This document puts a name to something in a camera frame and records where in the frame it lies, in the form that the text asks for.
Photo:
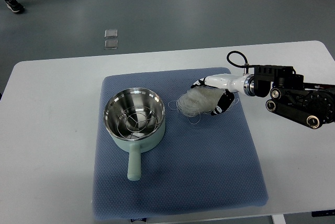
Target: cooking pot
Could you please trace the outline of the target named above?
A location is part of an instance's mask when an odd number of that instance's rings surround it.
[[[109,100],[104,122],[116,145],[129,152],[128,179],[139,180],[141,153],[154,148],[165,133],[162,99],[146,88],[126,89]]]

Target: robotic hand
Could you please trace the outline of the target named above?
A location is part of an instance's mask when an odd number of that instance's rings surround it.
[[[245,65],[232,63],[229,56],[233,53],[240,54]],[[235,67],[244,68],[243,76],[207,76],[191,86],[226,90],[212,115],[225,112],[234,100],[235,92],[257,97],[266,97],[270,93],[271,99],[265,106],[272,113],[312,129],[335,120],[335,85],[304,83],[304,76],[296,74],[292,66],[249,65],[246,57],[239,51],[231,51],[227,55],[227,61]],[[254,68],[254,74],[248,73],[249,68]]]

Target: blue mat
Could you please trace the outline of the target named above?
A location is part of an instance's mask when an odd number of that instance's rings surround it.
[[[222,115],[202,115],[196,125],[168,106],[199,78],[219,73],[229,70],[134,73],[104,79],[94,170],[95,219],[176,215],[267,202],[259,159],[240,103]],[[136,182],[127,179],[128,153],[116,146],[103,122],[109,99],[131,87],[156,92],[166,111],[165,135],[155,148],[142,153],[142,178]]]

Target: shoe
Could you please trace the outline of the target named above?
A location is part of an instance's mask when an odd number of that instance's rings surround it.
[[[25,8],[19,4],[16,0],[6,1],[7,7],[14,13],[19,13],[25,10]]]

